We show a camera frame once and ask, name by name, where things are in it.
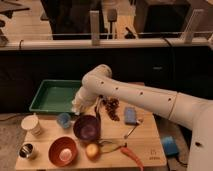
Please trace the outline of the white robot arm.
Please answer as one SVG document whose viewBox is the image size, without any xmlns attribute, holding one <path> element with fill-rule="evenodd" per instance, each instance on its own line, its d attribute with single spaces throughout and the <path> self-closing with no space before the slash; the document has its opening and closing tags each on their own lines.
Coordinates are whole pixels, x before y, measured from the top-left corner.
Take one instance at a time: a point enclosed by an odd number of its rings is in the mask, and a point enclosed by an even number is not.
<svg viewBox="0 0 213 171">
<path fill-rule="evenodd" d="M 99 95 L 118 98 L 188 128 L 192 139 L 187 171 L 213 169 L 213 100 L 116 81 L 111 68 L 101 64 L 83 76 L 71 110 L 85 112 Z"/>
</svg>

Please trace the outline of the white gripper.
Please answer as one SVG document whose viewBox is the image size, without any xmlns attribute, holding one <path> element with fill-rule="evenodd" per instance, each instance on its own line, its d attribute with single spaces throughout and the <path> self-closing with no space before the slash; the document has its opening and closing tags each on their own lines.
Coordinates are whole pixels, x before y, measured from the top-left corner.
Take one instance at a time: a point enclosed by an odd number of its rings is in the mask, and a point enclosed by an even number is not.
<svg viewBox="0 0 213 171">
<path fill-rule="evenodd" d="M 90 92 L 84 87 L 81 87 L 75 94 L 75 98 L 72 100 L 71 111 L 76 115 L 84 113 L 91 107 L 97 99 L 98 95 Z"/>
</svg>

